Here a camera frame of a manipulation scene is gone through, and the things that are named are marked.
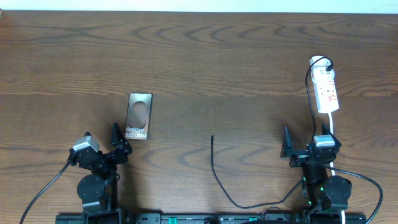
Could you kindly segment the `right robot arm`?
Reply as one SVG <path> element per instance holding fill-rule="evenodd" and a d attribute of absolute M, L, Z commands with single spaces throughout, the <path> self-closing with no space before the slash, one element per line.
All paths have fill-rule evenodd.
<path fill-rule="evenodd" d="M 305 149 L 294 149 L 287 128 L 283 130 L 281 158 L 289 159 L 289 166 L 299 167 L 303 172 L 303 187 L 310 208 L 302 212 L 307 223 L 323 222 L 339 218 L 348 208 L 352 183 L 339 175 L 328 175 L 330 163 L 336 159 L 341 143 L 322 125 L 322 134 L 315 136 Z"/>

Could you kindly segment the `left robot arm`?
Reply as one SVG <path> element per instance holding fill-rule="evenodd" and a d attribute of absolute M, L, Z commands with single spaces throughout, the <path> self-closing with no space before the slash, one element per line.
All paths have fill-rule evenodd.
<path fill-rule="evenodd" d="M 91 172 L 82 178 L 77 186 L 77 194 L 83 207 L 83 223 L 129 221 L 128 212 L 118 203 L 118 165 L 128 161 L 132 147 L 122 134 L 118 123 L 113 124 L 110 145 L 114 150 L 103 153 L 90 132 L 86 132 L 70 149 L 67 159 L 70 165 Z"/>

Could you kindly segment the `bronze Galaxy smartphone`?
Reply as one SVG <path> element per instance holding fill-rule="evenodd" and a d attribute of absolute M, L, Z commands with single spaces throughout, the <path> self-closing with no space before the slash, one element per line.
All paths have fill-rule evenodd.
<path fill-rule="evenodd" d="M 152 93 L 130 93 L 125 138 L 146 141 L 149 138 Z"/>

